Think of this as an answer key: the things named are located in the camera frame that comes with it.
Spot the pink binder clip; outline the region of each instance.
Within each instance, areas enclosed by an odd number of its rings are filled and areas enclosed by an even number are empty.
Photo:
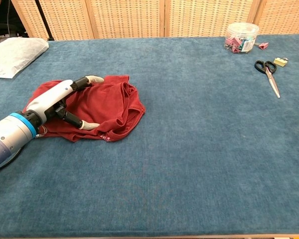
[[[268,47],[269,43],[268,42],[264,42],[264,43],[260,43],[260,44],[259,43],[255,43],[254,45],[258,46],[262,50],[265,50]]]
[[[234,37],[232,40],[235,46],[240,46],[241,45],[241,40],[238,37]]]
[[[232,45],[233,45],[233,40],[230,39],[230,38],[227,38],[226,41],[225,41],[225,43],[226,43],[227,45],[229,45],[229,46],[232,46]]]
[[[232,51],[233,51],[233,53],[238,53],[238,52],[240,52],[239,48],[238,48],[238,47],[235,47],[235,46],[233,46]]]

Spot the scissors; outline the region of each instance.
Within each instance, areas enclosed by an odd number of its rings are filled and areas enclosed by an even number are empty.
[[[267,75],[269,83],[270,83],[271,87],[273,88],[276,96],[278,98],[280,98],[280,93],[279,93],[277,84],[275,82],[275,79],[273,77],[273,73],[275,73],[276,70],[277,70],[277,65],[272,61],[266,61],[266,62],[256,61],[255,62],[255,68],[258,71],[260,71],[261,73]]]

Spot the cable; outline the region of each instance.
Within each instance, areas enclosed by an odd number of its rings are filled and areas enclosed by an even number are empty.
[[[41,127],[44,129],[44,132],[41,133],[41,134],[37,134],[37,135],[35,136],[35,138],[43,137],[43,136],[46,135],[46,133],[48,133],[48,129],[47,129],[44,125],[41,125]]]
[[[21,153],[21,151],[23,150],[23,148],[24,148],[24,146],[21,147],[21,148],[14,154],[14,156],[13,156],[7,163],[5,163],[4,165],[2,165],[2,166],[0,167],[0,170],[4,169],[4,168],[7,167],[9,164],[11,164],[13,161],[15,161],[16,158],[17,158],[17,157],[19,156],[19,154]]]
[[[8,34],[9,34],[9,37],[10,37],[10,28],[9,28],[10,2],[11,2],[11,0],[9,0],[9,3],[8,3],[8,13],[7,13],[7,15],[6,15],[6,24],[7,24],[7,27],[8,27]]]

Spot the clothing label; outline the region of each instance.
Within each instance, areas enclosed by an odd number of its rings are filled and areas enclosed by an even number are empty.
[[[255,39],[252,41],[245,41],[243,49],[241,51],[242,52],[250,51],[253,48],[254,43],[255,43]]]
[[[110,137],[106,137],[105,134],[101,134],[100,137],[102,139],[104,139],[106,142],[110,142],[111,141]]]

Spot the black scissor handle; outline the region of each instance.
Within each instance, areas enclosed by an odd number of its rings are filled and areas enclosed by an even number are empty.
[[[273,74],[277,70],[277,65],[272,61],[266,61],[265,66],[268,67],[269,71]]]
[[[263,61],[256,61],[255,62],[255,68],[260,71],[261,73],[266,73],[266,66]]]
[[[277,70],[277,65],[272,61],[256,61],[255,62],[255,68],[260,71],[261,73],[266,73],[266,67],[268,70],[273,74]]]

